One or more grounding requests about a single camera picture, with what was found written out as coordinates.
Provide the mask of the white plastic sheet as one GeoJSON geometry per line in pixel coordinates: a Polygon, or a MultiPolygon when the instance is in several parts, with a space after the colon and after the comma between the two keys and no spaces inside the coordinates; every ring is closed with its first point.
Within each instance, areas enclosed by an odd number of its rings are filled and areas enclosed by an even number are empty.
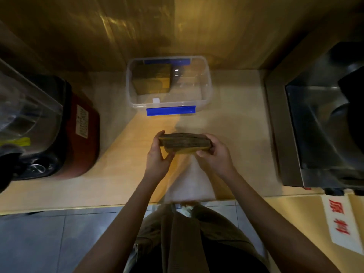
{"type": "Polygon", "coordinates": [[[161,199],[164,203],[207,202],[217,199],[207,173],[194,155],[176,155],[165,179],[167,188],[161,199]]]}

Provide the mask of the person's left forearm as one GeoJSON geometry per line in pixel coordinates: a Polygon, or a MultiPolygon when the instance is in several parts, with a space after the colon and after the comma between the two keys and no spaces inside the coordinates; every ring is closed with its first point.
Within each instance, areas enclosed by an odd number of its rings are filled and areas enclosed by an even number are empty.
{"type": "Polygon", "coordinates": [[[149,200],[164,175],[145,173],[136,190],[73,273],[121,273],[140,230],[149,200]]]}

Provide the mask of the stack of brown paper packets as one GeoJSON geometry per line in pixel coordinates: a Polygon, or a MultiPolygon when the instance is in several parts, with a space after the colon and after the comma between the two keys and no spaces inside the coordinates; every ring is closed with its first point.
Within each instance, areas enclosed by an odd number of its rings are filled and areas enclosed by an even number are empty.
{"type": "Polygon", "coordinates": [[[198,150],[209,151],[211,140],[203,134],[170,133],[159,136],[159,145],[167,153],[193,154],[198,150]]]}

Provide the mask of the clear blender jar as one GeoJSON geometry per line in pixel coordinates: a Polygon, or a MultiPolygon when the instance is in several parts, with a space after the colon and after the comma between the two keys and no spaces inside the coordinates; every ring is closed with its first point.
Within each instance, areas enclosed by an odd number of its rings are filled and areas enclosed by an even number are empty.
{"type": "Polygon", "coordinates": [[[21,73],[0,59],[0,157],[47,150],[59,133],[64,103],[64,80],[21,73]]]}

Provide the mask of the person's olive clothing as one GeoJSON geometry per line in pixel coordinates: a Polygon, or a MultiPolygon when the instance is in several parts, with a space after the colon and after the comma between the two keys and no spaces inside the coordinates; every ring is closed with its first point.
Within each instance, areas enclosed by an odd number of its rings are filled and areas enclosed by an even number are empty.
{"type": "Polygon", "coordinates": [[[161,205],[141,224],[123,273],[269,273],[266,259],[226,217],[196,204],[161,205]]]}

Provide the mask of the red black blender base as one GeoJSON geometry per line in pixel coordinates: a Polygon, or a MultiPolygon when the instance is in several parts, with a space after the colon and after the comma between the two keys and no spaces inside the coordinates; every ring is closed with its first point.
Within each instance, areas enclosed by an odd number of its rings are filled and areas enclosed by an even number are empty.
{"type": "Polygon", "coordinates": [[[55,141],[47,150],[18,161],[12,180],[62,180],[85,174],[99,155],[98,112],[89,101],[76,95],[65,79],[35,74],[26,74],[25,77],[63,105],[62,123],[55,141]]]}

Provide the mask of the person's right hand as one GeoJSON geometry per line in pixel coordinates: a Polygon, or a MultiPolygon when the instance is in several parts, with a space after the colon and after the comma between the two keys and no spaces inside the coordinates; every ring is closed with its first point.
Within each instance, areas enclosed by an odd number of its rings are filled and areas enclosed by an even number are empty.
{"type": "Polygon", "coordinates": [[[209,150],[212,154],[212,158],[211,160],[202,159],[207,162],[217,176],[219,176],[222,180],[227,181],[229,178],[237,174],[230,151],[228,147],[214,135],[208,133],[204,135],[212,142],[212,148],[209,150]]]}

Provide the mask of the white label with red print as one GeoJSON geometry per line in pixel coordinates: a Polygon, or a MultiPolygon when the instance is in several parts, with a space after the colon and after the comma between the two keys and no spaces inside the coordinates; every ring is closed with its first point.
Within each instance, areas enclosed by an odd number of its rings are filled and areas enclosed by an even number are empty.
{"type": "Polygon", "coordinates": [[[349,196],[323,194],[321,200],[332,242],[364,256],[364,246],[349,196]]]}

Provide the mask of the person's left hand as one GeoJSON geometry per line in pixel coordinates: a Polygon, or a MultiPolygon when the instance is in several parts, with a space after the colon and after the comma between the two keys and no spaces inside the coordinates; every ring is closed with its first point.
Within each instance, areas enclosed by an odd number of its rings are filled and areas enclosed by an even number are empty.
{"type": "Polygon", "coordinates": [[[168,173],[170,166],[163,166],[162,152],[159,138],[165,131],[158,132],[153,138],[151,148],[147,155],[146,168],[143,179],[158,184],[168,173]]]}

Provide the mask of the clear plastic container blue clips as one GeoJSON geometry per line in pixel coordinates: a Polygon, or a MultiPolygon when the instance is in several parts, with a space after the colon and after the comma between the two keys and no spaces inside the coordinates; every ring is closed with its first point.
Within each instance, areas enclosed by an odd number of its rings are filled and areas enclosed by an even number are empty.
{"type": "Polygon", "coordinates": [[[212,100],[204,56],[134,58],[126,69],[126,99],[148,116],[194,114],[212,100]]]}

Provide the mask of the person's right forearm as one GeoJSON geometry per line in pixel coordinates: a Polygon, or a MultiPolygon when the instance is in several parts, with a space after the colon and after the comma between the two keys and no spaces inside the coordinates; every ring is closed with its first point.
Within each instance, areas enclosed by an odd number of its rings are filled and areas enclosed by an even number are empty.
{"type": "Polygon", "coordinates": [[[236,171],[221,179],[244,211],[281,273],[341,273],[300,230],[271,207],[236,171]]]}

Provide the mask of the stack of packets in container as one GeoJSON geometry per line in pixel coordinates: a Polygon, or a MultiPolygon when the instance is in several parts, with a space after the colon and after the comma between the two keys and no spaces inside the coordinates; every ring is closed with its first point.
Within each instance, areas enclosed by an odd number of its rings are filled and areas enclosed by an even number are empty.
{"type": "Polygon", "coordinates": [[[131,82],[138,96],[168,93],[171,87],[171,64],[136,64],[131,82]]]}

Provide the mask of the stainless steel sink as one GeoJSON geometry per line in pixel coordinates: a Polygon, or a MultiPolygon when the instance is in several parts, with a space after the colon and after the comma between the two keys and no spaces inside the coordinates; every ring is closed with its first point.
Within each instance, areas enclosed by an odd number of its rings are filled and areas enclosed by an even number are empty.
{"type": "Polygon", "coordinates": [[[364,12],[321,22],[265,87],[283,185],[364,196],[364,12]]]}

